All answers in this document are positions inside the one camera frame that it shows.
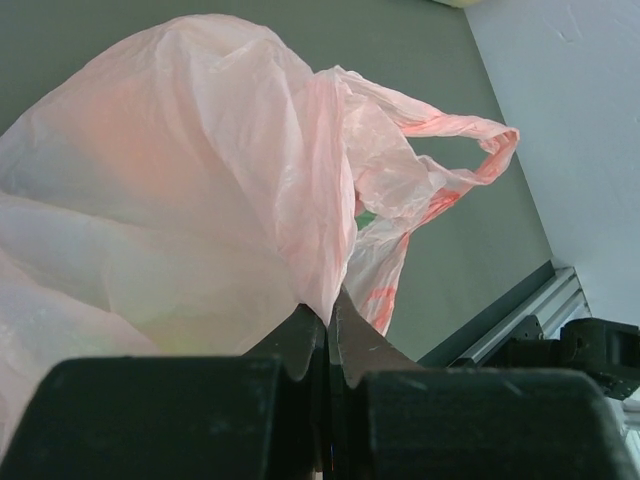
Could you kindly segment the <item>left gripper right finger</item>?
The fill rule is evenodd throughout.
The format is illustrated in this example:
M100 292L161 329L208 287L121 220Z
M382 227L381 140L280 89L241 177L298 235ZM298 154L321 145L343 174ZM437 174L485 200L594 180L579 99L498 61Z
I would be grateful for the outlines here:
M569 369L425 368L341 292L328 326L331 479L635 479L597 383Z

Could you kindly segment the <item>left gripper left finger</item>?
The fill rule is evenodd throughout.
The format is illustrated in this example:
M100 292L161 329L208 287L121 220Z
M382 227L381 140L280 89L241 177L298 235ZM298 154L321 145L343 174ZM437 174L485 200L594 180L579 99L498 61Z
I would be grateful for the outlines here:
M241 356L66 360L42 379L5 479L309 479L326 330L299 306Z

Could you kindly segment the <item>pink plastic bag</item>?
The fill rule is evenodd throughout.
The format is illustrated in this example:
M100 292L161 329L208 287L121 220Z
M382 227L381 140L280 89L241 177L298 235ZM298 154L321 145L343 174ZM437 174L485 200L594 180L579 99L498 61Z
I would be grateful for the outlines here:
M68 358L241 354L341 290L386 333L410 235L518 141L237 17L113 45L1 138L2 442Z

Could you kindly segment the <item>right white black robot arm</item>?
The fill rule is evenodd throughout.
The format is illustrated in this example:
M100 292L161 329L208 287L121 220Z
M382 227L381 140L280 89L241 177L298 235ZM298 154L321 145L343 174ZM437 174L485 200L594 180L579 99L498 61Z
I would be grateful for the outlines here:
M639 328L593 317L571 320L557 339L511 339L492 360L498 368L581 371L607 397L625 400L639 388Z

